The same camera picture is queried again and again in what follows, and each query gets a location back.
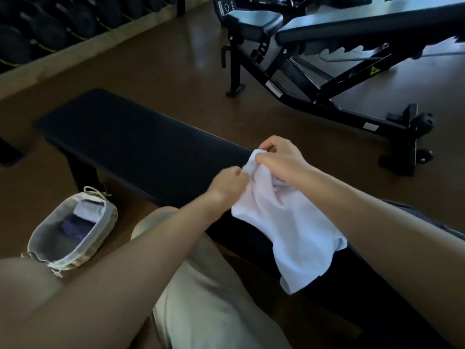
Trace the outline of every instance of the wicker basket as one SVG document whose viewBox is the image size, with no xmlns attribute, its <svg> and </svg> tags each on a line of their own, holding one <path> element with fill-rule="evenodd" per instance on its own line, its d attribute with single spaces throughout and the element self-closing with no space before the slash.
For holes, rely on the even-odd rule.
<svg viewBox="0 0 465 349">
<path fill-rule="evenodd" d="M 62 270 L 72 270 L 89 260 L 112 231 L 118 219 L 115 205 L 100 191 L 86 186 L 84 192 L 77 193 L 61 203 L 32 233 L 23 257 L 38 260 L 49 266 L 60 276 Z M 68 239 L 59 231 L 58 225 L 72 214 L 83 199 L 104 203 L 102 218 L 95 224 L 81 242 Z"/>
</svg>

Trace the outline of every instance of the floor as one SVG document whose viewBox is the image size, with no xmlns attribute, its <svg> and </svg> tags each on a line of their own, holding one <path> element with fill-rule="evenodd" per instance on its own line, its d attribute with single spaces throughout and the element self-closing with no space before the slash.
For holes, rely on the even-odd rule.
<svg viewBox="0 0 465 349">
<path fill-rule="evenodd" d="M 378 198 L 401 201 L 455 229 L 465 230 L 460 207 L 465 193 L 464 57 L 407 60 L 336 98 L 341 106 L 374 116 L 402 111 L 411 102 L 418 103 L 421 111 L 436 114 L 438 127 L 421 144 L 433 150 L 435 159 L 420 166 L 415 177 L 398 177 L 377 165 L 379 155 L 389 147 L 387 141 L 292 110 L 276 101 L 245 71 L 242 78 L 246 90 L 238 98 L 227 98 L 224 93 L 229 71 L 221 69 L 219 56 L 224 44 L 226 33 L 208 3 L 0 102 L 0 136 L 26 153 L 17 165 L 0 170 L 0 257 L 24 252 L 38 223 L 76 192 L 65 159 L 39 137 L 32 122 L 95 87 L 249 148 L 257 147 L 272 134 L 286 137 L 321 170 Z M 119 222 L 95 258 L 69 271 L 65 281 L 71 281 L 129 240 L 137 221 L 156 208 L 118 183 L 106 181 L 114 193 Z M 232 263 L 239 261 L 233 258 Z M 241 266 L 236 269 L 252 294 L 276 286 L 266 275 L 259 276 L 260 281 L 254 280 L 251 274 L 258 270 L 241 272 Z M 296 348 L 304 348 L 305 331 L 299 332 L 295 322 L 289 323 L 293 317 L 290 313 L 300 311 L 305 318 L 305 306 L 317 307 L 302 307 L 299 298 L 285 299 L 279 291 L 277 287 L 276 297 L 260 306 L 277 318 L 288 334 L 293 332 L 289 335 Z M 317 347 L 333 347 L 340 336 L 354 333 L 347 323 L 334 325 L 334 329 L 332 325 L 340 323 L 340 319 L 331 314 L 322 316 L 331 320 L 326 329 L 315 330 Z M 308 321 L 318 328 L 318 320 Z"/>
</svg>

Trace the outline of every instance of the warning triangle label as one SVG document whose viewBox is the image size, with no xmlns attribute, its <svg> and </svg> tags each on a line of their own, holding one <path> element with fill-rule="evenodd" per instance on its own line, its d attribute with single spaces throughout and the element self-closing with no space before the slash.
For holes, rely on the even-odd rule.
<svg viewBox="0 0 465 349">
<path fill-rule="evenodd" d="M 370 72 L 370 76 L 374 75 L 375 73 L 378 73 L 380 71 L 379 68 L 376 68 L 375 66 L 372 66 L 372 71 Z"/>
</svg>

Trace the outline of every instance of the purple towel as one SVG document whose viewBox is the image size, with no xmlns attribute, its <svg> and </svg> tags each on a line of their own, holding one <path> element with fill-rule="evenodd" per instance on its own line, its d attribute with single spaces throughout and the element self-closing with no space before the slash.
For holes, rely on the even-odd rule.
<svg viewBox="0 0 465 349">
<path fill-rule="evenodd" d="M 70 239 L 81 242 L 85 236 L 89 234 L 94 225 L 95 223 L 86 221 L 77 215 L 70 214 L 61 223 L 60 231 Z"/>
</svg>

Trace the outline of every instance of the white towel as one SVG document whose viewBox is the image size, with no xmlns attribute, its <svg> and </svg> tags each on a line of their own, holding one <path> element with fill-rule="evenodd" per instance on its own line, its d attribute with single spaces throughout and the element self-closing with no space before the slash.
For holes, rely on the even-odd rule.
<svg viewBox="0 0 465 349">
<path fill-rule="evenodd" d="M 250 183 L 231 211 L 271 240 L 281 286 L 292 294 L 326 272 L 347 240 L 301 192 L 255 163 L 260 152 L 254 150 L 242 168 Z"/>
<path fill-rule="evenodd" d="M 86 221 L 98 223 L 102 219 L 105 206 L 88 199 L 79 201 L 78 205 L 74 209 L 73 214 L 78 217 L 85 219 Z"/>
</svg>

